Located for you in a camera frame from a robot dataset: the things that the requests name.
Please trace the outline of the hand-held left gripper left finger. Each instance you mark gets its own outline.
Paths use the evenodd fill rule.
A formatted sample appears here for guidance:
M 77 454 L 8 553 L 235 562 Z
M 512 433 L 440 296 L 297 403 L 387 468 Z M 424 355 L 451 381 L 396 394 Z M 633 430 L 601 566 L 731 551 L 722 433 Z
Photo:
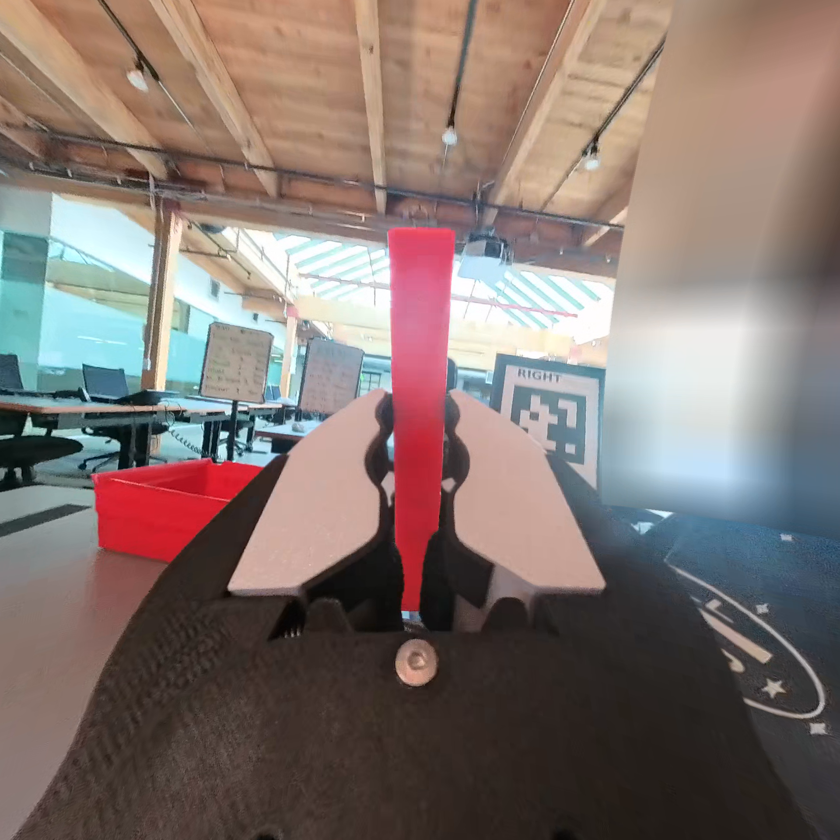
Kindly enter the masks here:
M 391 431 L 392 395 L 373 390 L 306 434 L 272 486 L 253 479 L 242 489 L 227 505 L 243 540 L 227 593 L 312 599 L 348 572 L 376 594 L 401 599 L 403 569 L 382 485 Z

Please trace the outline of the red plastic bin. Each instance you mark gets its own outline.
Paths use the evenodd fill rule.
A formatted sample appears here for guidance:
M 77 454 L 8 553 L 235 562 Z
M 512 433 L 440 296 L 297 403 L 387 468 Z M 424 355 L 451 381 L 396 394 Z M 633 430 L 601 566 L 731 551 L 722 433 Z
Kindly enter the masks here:
M 98 545 L 172 562 L 260 471 L 203 458 L 95 475 Z

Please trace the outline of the black office chair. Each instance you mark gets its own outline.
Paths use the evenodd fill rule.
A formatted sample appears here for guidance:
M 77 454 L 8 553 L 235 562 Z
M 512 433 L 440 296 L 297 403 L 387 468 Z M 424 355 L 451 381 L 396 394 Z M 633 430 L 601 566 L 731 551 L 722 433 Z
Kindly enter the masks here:
M 92 403 L 155 406 L 172 396 L 169 392 L 156 390 L 130 392 L 124 369 L 109 369 L 83 364 L 81 370 L 84 391 L 88 400 Z M 168 424 L 153 422 L 148 426 L 145 436 L 142 435 L 142 428 L 130 426 L 94 427 L 84 429 L 82 432 L 93 437 L 106 438 L 117 442 L 121 448 L 129 445 L 131 435 L 134 434 L 135 447 L 136 450 L 139 450 L 142 441 L 150 445 L 152 438 L 157 438 L 168 430 Z
M 82 443 L 58 437 L 47 429 L 44 434 L 25 432 L 27 416 L 2 410 L 1 413 L 1 491 L 26 487 L 35 483 L 38 464 L 76 455 Z

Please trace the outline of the long wooden office desk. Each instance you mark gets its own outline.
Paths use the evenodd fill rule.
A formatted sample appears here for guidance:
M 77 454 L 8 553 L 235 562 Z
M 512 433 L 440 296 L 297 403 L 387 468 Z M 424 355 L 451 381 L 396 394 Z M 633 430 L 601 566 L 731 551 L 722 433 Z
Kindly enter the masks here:
M 54 398 L 43 395 L 5 394 L 1 396 L 2 415 L 21 414 L 34 427 L 46 431 L 127 427 L 128 439 L 120 443 L 118 468 L 147 466 L 152 459 L 151 444 L 157 432 L 153 426 L 187 424 L 203 429 L 200 456 L 215 459 L 222 426 L 254 424 L 260 417 L 272 417 L 287 408 L 280 402 L 239 403 L 206 398 L 176 397 L 156 405 L 86 402 L 78 396 Z

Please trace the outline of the red plastic stick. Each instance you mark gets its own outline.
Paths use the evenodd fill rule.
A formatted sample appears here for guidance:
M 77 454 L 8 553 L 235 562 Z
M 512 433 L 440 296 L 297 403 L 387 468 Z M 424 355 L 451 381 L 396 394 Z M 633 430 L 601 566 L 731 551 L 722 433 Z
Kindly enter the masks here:
M 402 608 L 417 612 L 442 493 L 455 233 L 446 228 L 394 228 L 388 247 L 394 534 L 404 575 Z

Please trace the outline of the wooden support post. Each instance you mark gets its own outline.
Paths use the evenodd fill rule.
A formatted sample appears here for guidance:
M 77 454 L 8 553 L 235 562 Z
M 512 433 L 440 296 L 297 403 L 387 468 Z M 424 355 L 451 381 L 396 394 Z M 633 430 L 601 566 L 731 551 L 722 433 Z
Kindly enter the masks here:
M 177 202 L 161 199 L 155 203 L 154 250 L 140 378 L 142 391 L 165 389 L 183 226 L 184 219 Z

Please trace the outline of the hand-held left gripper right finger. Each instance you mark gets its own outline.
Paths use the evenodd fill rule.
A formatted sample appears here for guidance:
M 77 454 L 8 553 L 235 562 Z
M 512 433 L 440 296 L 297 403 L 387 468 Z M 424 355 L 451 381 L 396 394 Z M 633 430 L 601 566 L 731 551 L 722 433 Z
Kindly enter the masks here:
M 599 595 L 605 578 L 543 448 L 462 391 L 447 395 L 454 481 L 443 555 L 456 607 L 547 595 Z

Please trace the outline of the ceiling projector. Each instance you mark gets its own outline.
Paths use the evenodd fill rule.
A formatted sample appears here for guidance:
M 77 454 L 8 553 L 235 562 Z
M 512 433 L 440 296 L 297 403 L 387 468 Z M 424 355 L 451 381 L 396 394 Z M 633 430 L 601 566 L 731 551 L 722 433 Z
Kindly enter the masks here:
M 458 277 L 494 286 L 505 279 L 512 257 L 507 240 L 489 230 L 470 232 L 459 258 Z

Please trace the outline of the whiteboard on stand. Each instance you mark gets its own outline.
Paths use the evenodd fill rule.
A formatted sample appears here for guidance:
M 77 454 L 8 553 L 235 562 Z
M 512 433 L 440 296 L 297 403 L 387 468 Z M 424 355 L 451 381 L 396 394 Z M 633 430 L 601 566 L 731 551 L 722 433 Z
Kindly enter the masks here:
M 239 409 L 261 406 L 270 367 L 274 338 L 270 332 L 212 322 L 207 329 L 198 394 L 204 399 L 230 403 L 226 456 L 235 456 Z
M 297 408 L 329 417 L 358 395 L 364 351 L 347 344 L 310 339 L 304 360 Z

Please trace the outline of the framed marker sign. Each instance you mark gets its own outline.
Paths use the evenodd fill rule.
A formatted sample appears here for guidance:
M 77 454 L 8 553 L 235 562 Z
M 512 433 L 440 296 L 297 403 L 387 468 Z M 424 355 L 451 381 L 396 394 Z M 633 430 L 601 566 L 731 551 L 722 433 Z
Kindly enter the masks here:
M 596 490 L 605 378 L 600 367 L 498 353 L 490 407 Z

